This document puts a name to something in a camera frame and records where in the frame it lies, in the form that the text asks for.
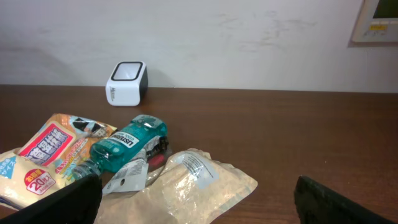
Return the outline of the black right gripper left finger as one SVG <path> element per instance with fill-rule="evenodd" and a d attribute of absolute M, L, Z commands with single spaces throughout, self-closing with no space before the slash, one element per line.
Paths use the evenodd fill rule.
<path fill-rule="evenodd" d="M 1 219 L 1 224 L 93 224 L 102 199 L 102 181 L 90 174 Z"/>

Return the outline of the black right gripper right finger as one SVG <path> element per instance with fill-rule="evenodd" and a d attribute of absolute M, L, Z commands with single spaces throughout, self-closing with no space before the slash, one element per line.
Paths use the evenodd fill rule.
<path fill-rule="evenodd" d="M 301 224 L 394 224 L 304 175 L 297 180 L 294 202 Z"/>

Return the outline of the yellow snack bag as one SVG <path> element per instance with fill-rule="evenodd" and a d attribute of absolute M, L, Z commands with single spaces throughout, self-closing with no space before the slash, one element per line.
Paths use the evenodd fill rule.
<path fill-rule="evenodd" d="M 74 182 L 72 170 L 116 127 L 54 114 L 22 147 L 1 154 L 1 205 L 20 210 Z"/>

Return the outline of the teal mouthwash bottle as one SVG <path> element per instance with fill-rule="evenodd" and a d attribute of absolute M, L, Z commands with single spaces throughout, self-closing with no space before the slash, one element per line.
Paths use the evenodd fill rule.
<path fill-rule="evenodd" d="M 110 137 L 90 147 L 90 158 L 72 170 L 75 180 L 103 172 L 117 172 L 148 143 L 167 135 L 167 126 L 159 118 L 140 114 Z"/>

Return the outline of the clear blister pack white card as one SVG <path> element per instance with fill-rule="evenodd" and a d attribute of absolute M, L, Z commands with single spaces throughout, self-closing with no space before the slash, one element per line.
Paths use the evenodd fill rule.
<path fill-rule="evenodd" d="M 167 136 L 152 138 L 104 186 L 103 195 L 142 190 L 146 186 L 148 172 L 163 166 L 171 153 Z"/>

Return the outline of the beige paper pouch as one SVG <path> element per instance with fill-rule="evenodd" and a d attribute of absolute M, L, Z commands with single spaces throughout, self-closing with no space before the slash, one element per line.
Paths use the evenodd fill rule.
<path fill-rule="evenodd" d="M 257 185 L 233 165 L 191 148 L 149 173 L 142 190 L 105 195 L 95 223 L 211 223 Z"/>

